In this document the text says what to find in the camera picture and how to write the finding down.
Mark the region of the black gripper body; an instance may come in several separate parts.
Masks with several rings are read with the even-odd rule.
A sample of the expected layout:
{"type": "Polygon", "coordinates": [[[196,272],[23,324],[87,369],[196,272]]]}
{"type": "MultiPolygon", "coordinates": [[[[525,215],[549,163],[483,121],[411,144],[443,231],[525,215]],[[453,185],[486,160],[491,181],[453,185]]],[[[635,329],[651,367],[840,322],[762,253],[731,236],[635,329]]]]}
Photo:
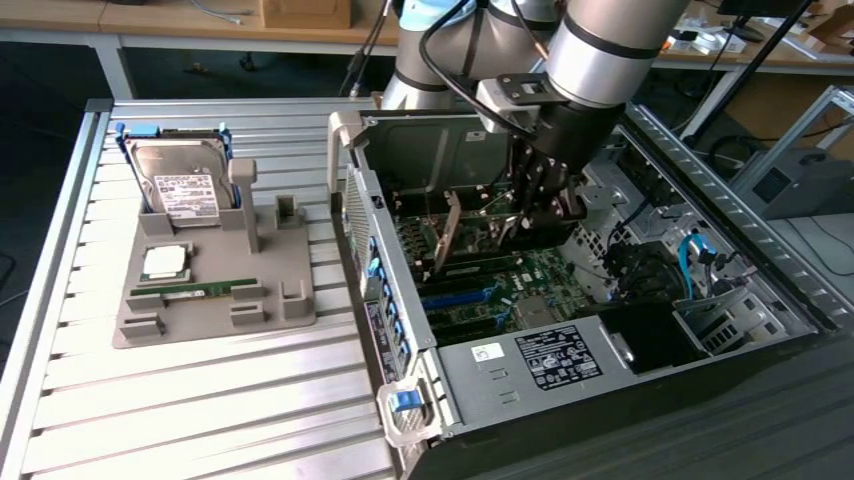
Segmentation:
{"type": "Polygon", "coordinates": [[[563,164],[579,173],[594,158],[618,123],[626,104],[595,108],[569,101],[539,108],[531,141],[534,158],[563,164]]]}

